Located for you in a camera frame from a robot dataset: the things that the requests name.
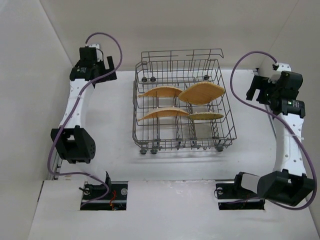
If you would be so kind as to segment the woven leaf-shaped tray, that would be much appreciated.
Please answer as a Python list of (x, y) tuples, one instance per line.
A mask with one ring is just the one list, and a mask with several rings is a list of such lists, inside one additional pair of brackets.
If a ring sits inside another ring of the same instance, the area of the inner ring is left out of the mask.
[(209, 81), (193, 84), (178, 95), (180, 101), (192, 105), (205, 105), (221, 97), (225, 89)]

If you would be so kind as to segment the round woven green plate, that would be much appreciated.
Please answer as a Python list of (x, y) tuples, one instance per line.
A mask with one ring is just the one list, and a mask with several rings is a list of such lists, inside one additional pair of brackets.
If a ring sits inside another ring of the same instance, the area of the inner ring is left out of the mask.
[(187, 116), (189, 120), (193, 121), (209, 121), (209, 120), (216, 120), (223, 118), (224, 115), (215, 112), (199, 112), (199, 113), (192, 113)]

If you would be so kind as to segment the small woven fish-shaped tray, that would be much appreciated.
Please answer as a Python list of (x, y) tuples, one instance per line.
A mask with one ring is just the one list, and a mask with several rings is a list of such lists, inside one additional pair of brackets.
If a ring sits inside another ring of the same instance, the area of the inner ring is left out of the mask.
[(152, 98), (174, 98), (178, 97), (183, 91), (173, 86), (158, 86), (154, 87), (143, 94), (139, 94), (138, 97), (152, 97)]

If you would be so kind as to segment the large woven fish-shaped tray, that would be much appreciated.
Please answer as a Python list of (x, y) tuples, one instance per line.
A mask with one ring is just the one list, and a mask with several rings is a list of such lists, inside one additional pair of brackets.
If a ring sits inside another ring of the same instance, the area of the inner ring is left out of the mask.
[(178, 107), (158, 107), (152, 109), (143, 117), (139, 118), (137, 121), (140, 122), (142, 120), (147, 119), (155, 119), (155, 118), (166, 118), (166, 117), (186, 117), (189, 113), (185, 110), (182, 110)]

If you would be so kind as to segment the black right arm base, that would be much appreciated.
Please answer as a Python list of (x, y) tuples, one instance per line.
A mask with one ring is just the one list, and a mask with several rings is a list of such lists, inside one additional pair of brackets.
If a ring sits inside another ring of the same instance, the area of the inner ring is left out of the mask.
[(213, 192), (220, 211), (264, 210), (265, 200), (258, 198), (257, 184), (259, 176), (239, 172), (234, 179), (215, 182)]

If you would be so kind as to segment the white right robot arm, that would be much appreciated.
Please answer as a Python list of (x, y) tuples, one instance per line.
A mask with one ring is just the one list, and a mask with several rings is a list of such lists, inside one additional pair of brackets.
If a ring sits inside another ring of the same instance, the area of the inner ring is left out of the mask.
[(257, 176), (240, 172), (235, 177), (237, 189), (253, 192), (257, 197), (295, 207), (316, 189), (316, 181), (307, 177), (303, 164), (302, 126), (305, 103), (297, 100), (303, 76), (287, 63), (275, 63), (270, 76), (253, 77), (246, 99), (259, 91), (257, 102), (269, 107), (276, 138), (276, 157), (271, 173)]

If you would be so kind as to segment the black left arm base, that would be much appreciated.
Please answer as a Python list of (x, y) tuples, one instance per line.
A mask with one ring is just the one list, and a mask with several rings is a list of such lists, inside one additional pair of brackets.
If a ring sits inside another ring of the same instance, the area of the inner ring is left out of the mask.
[(106, 175), (106, 186), (85, 182), (80, 204), (81, 211), (125, 211), (127, 209), (128, 181), (111, 181)]

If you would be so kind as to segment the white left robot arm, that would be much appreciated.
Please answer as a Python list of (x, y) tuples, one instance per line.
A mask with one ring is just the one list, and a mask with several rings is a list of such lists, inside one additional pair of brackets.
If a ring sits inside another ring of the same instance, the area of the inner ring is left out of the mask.
[(57, 128), (53, 128), (50, 137), (55, 146), (50, 150), (47, 168), (51, 168), (51, 159), (57, 151), (62, 160), (76, 165), (83, 173), (88, 174), (97, 183), (107, 184), (108, 173), (94, 166), (91, 161), (96, 155), (96, 143), (85, 129), (86, 115), (96, 83), (91, 80), (102, 76), (99, 83), (117, 79), (114, 62), (108, 56), (108, 67), (104, 63), (104, 53), (100, 45), (86, 44), (79, 49), (79, 61), (69, 75), (69, 97), (63, 118)]

